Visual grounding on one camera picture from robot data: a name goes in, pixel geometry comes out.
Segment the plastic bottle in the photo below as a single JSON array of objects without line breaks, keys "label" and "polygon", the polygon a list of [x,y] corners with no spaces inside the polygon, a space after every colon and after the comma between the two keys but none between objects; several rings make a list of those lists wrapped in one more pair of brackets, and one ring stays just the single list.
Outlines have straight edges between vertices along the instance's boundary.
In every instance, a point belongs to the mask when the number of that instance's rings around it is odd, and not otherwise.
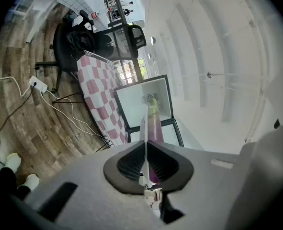
[{"label": "plastic bottle", "polygon": [[[148,108],[147,112],[147,139],[152,141],[162,141],[164,142],[164,137],[162,135],[161,122],[159,118],[159,109],[157,107],[157,101],[155,98],[151,101],[151,106]],[[149,178],[150,181],[159,184],[160,181],[155,175],[153,169],[149,165]]]},{"label": "plastic bottle", "polygon": [[111,9],[108,8],[108,9],[104,9],[104,10],[99,10],[99,11],[93,12],[93,13],[91,13],[91,17],[92,17],[93,19],[95,19],[95,18],[97,18],[97,17],[99,17],[99,16],[102,16],[102,15],[104,15],[104,14],[107,14],[110,10],[111,10]]}]

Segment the white slipper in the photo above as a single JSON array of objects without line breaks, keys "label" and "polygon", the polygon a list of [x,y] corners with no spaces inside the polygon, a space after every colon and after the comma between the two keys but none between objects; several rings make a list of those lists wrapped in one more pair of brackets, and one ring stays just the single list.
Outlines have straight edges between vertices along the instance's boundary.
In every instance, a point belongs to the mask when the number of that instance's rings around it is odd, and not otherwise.
[{"label": "white slipper", "polygon": [[14,173],[16,173],[20,164],[21,157],[17,153],[12,153],[7,156],[4,167],[10,168]]},{"label": "white slipper", "polygon": [[39,178],[35,174],[30,174],[27,178],[23,186],[27,186],[33,191],[39,184]]}]

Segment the purple liquid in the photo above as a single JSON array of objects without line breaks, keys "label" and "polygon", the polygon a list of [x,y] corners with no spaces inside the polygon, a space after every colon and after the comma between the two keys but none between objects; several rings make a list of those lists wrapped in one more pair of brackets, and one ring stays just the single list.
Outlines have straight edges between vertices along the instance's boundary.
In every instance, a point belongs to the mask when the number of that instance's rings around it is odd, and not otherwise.
[{"label": "purple liquid", "polygon": [[[147,139],[152,141],[164,142],[158,108],[155,114],[147,116]],[[149,177],[151,182],[160,184],[158,177],[155,175],[150,165],[149,165]]]}]

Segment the checkered cloth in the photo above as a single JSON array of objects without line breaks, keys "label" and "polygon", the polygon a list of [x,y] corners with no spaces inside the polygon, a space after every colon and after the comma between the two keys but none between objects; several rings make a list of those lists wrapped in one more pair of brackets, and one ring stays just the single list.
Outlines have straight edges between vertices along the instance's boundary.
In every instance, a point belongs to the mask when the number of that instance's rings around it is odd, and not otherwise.
[{"label": "checkered cloth", "polygon": [[85,52],[78,64],[78,77],[85,101],[101,132],[115,146],[127,143],[123,118],[119,113],[113,89],[117,87],[112,62]]}]

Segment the ceiling light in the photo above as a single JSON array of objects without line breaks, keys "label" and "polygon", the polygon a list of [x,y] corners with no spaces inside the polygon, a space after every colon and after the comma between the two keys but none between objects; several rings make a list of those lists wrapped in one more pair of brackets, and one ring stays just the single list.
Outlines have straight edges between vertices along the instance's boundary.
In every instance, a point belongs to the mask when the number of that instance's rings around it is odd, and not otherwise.
[{"label": "ceiling light", "polygon": [[151,45],[154,45],[155,44],[155,42],[156,42],[156,39],[155,39],[155,37],[151,37]]}]

